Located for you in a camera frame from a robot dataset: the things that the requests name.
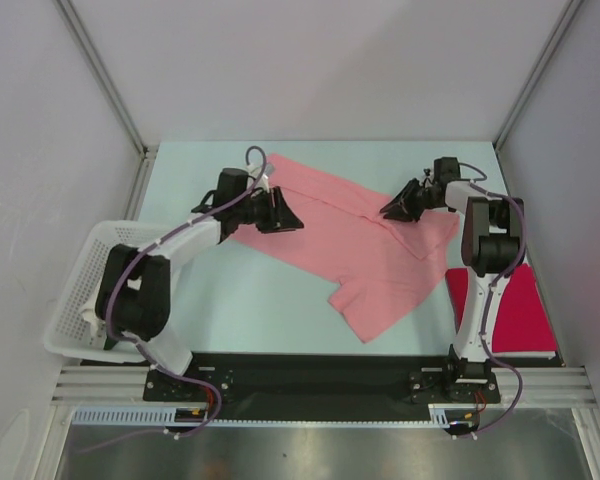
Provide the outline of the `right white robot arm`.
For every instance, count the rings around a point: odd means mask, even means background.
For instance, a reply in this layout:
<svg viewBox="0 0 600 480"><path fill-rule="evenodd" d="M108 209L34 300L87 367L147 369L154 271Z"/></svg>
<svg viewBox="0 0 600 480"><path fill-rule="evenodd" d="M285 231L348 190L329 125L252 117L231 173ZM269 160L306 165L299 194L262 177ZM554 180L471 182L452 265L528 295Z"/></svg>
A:
<svg viewBox="0 0 600 480"><path fill-rule="evenodd" d="M524 201L490 192L473 180L413 179L380 214L388 220L417 222L424 212L446 207L463 215L461 258L468 290L452 355L467 363L493 358L492 339L504 291L526 256Z"/></svg>

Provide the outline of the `pink t shirt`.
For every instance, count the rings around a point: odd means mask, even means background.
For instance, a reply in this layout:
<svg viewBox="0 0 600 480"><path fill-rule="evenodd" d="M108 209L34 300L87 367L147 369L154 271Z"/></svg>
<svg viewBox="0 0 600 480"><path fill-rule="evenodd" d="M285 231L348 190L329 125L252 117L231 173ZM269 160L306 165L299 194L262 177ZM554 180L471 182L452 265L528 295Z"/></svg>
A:
<svg viewBox="0 0 600 480"><path fill-rule="evenodd" d="M410 314L444 279L455 214L426 212L415 223L389 221L389 197L278 154L273 185L303 222L301 230L262 234L242 226L233 240L338 284L330 305L368 343Z"/></svg>

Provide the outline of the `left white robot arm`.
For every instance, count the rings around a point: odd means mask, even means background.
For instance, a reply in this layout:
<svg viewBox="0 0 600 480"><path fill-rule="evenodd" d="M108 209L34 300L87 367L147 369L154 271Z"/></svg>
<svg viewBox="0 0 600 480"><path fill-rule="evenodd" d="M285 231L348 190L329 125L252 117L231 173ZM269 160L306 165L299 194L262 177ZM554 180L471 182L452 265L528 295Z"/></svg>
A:
<svg viewBox="0 0 600 480"><path fill-rule="evenodd" d="M104 323L108 341L132 344L154 368L169 372L165 385L179 399L199 392L201 376L190 368L193 353L169 326L177 276L242 225L253 225L262 234L304 227L279 187L217 188L174 230L144 247L121 243L109 252L94 314Z"/></svg>

